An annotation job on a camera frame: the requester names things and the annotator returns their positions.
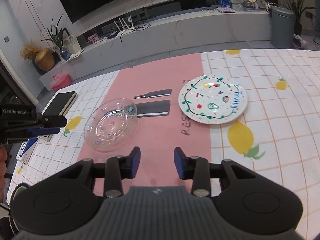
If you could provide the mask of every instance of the lemon print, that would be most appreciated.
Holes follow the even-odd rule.
[[[244,123],[236,121],[228,130],[228,141],[237,153],[244,157],[258,160],[265,152],[259,155],[259,145],[253,147],[252,131]]]
[[[240,53],[240,50],[239,49],[229,49],[226,51],[226,54],[229,54],[229,55],[236,55],[236,54],[239,54]]]
[[[279,81],[276,83],[276,89],[278,90],[285,90],[287,88],[287,82],[284,80],[284,78],[279,78]]]
[[[22,171],[23,166],[21,166],[18,170],[17,170],[17,174],[20,174]]]
[[[64,132],[63,132],[63,136],[66,137],[67,133],[70,133],[70,130],[76,128],[80,121],[82,120],[82,116],[76,116],[75,118],[72,118],[66,125]]]

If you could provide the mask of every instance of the plate rim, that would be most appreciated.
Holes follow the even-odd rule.
[[[194,120],[194,121],[196,121],[196,122],[199,122],[199,123],[209,124],[209,125],[219,125],[219,124],[230,123],[230,122],[238,119],[238,118],[243,114],[243,112],[246,110],[246,108],[247,108],[247,106],[248,106],[248,103],[249,103],[247,91],[245,90],[245,88],[244,88],[241,84],[240,84],[240,87],[241,87],[241,89],[242,89],[241,91],[243,92],[242,95],[243,95],[243,97],[245,97],[246,102],[245,102],[245,105],[244,105],[243,110],[242,110],[242,111],[239,111],[239,115],[238,115],[238,116],[235,115],[235,118],[233,118],[233,119],[231,119],[231,120],[226,121],[225,118],[223,118],[223,119],[217,119],[217,120],[220,120],[220,122],[217,122],[217,121],[215,121],[215,122],[205,122],[205,121],[201,121],[201,120],[195,120],[195,119],[193,118],[193,117],[194,117],[194,114],[193,114],[193,113],[186,112],[185,109],[183,109],[182,102],[181,102],[181,100],[180,100],[180,96],[182,96],[182,91],[187,87],[187,85],[191,85],[191,83],[194,82],[195,80],[197,80],[197,82],[199,82],[200,80],[204,79],[204,77],[208,77],[208,78],[213,78],[213,77],[215,77],[215,78],[218,78],[218,76],[213,75],[213,74],[202,75],[202,76],[198,76],[198,77],[196,77],[196,78],[193,78],[193,79],[191,79],[188,83],[184,84],[183,87],[181,88],[180,92],[179,92],[179,95],[178,95],[178,104],[179,104],[179,107],[180,107],[181,111],[182,111],[187,117],[189,117],[190,119],[192,119],[192,120]],[[235,83],[237,83],[236,80],[235,80],[234,78],[230,77],[230,76],[223,76],[223,78],[230,78],[230,79],[232,79]]]

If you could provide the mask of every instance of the glass plate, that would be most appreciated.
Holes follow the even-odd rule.
[[[126,98],[113,99],[91,114],[84,127],[84,140],[95,150],[107,151],[128,140],[137,123],[136,105]]]

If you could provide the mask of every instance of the finger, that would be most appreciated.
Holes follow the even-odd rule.
[[[0,201],[1,201],[1,202],[3,201],[3,197],[4,197],[4,195],[3,195],[3,190],[0,189]]]
[[[0,162],[0,176],[4,176],[7,171],[7,166],[4,162]]]
[[[0,189],[4,188],[5,186],[5,179],[4,179],[4,176],[1,176],[0,177]]]
[[[0,148],[0,162],[4,162],[8,157],[7,151],[4,148]]]

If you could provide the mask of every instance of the white plate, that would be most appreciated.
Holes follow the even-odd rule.
[[[205,75],[190,80],[181,89],[178,101],[181,110],[192,120],[222,124],[243,113],[248,97],[233,78]]]

